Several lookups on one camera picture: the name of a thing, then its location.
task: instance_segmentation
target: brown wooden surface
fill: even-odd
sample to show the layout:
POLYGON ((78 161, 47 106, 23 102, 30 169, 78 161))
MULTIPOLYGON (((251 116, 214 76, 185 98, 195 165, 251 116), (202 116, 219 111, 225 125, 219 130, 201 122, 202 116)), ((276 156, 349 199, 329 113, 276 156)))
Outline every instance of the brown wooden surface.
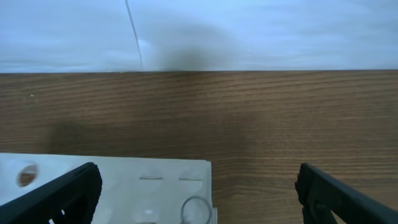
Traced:
POLYGON ((309 162, 398 209, 398 72, 0 76, 0 151, 206 159, 219 223, 302 223, 309 162))

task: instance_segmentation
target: white paper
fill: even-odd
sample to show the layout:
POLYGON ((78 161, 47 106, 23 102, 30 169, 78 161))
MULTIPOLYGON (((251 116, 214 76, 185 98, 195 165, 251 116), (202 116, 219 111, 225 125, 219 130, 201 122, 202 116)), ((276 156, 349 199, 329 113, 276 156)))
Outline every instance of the white paper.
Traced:
POLYGON ((0 72, 141 70, 124 0, 2 0, 0 72))
POLYGON ((145 70, 398 68, 395 0, 128 0, 145 70))

